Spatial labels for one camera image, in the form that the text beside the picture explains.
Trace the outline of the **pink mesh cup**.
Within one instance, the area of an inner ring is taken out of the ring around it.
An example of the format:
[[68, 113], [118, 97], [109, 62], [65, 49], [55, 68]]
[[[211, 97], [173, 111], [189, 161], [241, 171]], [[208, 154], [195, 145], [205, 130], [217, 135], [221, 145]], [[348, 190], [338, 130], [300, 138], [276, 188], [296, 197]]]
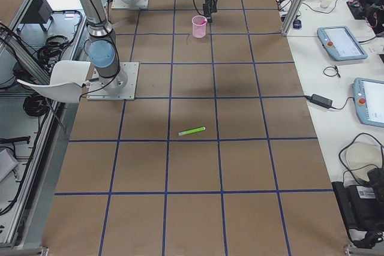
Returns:
[[206, 35], [206, 24], [199, 25], [202, 21], [207, 21], [204, 16], [194, 16], [192, 22], [192, 35], [195, 38], [203, 38]]

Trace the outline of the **white paper cup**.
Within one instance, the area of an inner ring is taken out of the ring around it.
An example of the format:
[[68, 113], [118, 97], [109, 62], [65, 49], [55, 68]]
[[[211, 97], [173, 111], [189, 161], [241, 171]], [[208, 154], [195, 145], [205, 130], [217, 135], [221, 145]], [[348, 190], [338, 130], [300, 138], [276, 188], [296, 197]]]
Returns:
[[326, 9], [334, 0], [320, 0], [320, 8]]

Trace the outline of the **green pen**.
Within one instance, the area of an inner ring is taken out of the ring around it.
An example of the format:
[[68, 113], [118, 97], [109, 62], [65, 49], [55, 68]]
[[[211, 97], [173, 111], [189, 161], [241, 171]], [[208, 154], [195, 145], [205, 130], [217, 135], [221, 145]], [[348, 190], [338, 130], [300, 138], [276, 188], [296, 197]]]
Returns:
[[194, 133], [197, 133], [197, 132], [202, 132], [205, 129], [206, 129], [206, 127], [192, 128], [192, 129], [188, 129], [188, 130], [185, 130], [185, 131], [180, 131], [180, 132], [178, 132], [178, 135], [179, 136], [190, 135], [190, 134], [194, 134]]

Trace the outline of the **upper blue teach pendant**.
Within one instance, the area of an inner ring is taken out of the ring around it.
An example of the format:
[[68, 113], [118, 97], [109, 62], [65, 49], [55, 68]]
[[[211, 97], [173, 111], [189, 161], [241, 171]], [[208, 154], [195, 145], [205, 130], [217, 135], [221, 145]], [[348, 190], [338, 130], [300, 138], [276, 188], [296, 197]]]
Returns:
[[367, 52], [347, 26], [317, 29], [317, 37], [328, 55], [335, 61], [367, 59]]

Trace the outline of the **blue teach pendant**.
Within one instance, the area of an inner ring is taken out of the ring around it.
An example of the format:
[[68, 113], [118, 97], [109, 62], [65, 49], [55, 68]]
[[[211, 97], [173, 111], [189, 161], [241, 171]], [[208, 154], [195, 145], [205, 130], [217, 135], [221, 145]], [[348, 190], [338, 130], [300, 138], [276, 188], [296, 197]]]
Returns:
[[352, 91], [360, 123], [383, 128], [383, 81], [358, 77]]
[[335, 61], [367, 59], [367, 52], [347, 26], [317, 29], [317, 37], [328, 55]]

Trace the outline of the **black power adapter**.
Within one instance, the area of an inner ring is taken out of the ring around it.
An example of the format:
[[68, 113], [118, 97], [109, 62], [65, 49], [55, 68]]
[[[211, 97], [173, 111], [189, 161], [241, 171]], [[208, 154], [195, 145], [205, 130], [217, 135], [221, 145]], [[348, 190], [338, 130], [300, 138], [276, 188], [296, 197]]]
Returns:
[[322, 97], [318, 94], [305, 95], [304, 97], [310, 103], [313, 103], [317, 106], [321, 106], [321, 107], [326, 108], [326, 109], [330, 109], [332, 107], [332, 100], [331, 99]]

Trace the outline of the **white plastic chair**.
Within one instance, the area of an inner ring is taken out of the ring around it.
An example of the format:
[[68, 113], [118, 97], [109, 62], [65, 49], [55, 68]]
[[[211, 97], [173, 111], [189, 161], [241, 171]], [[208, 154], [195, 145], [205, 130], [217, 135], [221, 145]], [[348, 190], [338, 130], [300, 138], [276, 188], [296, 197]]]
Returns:
[[78, 104], [90, 65], [89, 61], [59, 61], [53, 67], [48, 85], [36, 85], [20, 79], [17, 81], [45, 98], [60, 103]]

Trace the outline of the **lower blue teach pendant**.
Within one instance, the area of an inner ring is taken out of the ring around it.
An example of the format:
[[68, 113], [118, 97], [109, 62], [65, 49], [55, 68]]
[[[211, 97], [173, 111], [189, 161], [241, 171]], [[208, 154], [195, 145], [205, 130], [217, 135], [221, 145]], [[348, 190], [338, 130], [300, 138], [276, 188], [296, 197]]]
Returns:
[[358, 77], [352, 91], [360, 123], [383, 128], [383, 81]]

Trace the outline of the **black box with label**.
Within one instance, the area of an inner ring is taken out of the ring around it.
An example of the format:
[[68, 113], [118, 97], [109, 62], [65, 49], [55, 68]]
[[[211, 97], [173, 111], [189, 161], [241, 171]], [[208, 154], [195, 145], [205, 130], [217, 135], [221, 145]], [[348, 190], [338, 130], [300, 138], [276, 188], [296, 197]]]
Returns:
[[332, 188], [350, 241], [363, 248], [383, 242], [383, 205], [373, 190], [343, 182], [332, 182]]

